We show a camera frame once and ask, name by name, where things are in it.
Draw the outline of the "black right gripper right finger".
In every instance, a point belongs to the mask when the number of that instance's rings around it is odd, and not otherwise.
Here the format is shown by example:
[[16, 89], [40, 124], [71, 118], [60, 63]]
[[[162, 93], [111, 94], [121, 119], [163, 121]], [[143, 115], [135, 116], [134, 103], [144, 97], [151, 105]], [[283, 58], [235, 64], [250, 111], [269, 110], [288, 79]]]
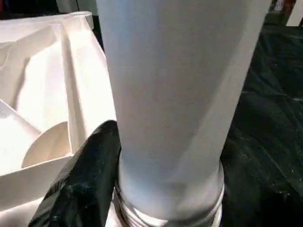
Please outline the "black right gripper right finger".
[[223, 227], [301, 227], [303, 198], [264, 151], [228, 139], [223, 147]]

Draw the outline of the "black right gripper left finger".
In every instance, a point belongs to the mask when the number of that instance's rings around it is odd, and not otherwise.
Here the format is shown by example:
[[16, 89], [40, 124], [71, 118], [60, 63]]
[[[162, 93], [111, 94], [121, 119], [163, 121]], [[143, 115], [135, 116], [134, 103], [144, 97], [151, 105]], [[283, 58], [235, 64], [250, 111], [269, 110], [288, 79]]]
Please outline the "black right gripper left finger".
[[99, 125], [57, 175], [29, 226], [105, 226], [120, 151], [116, 121]]

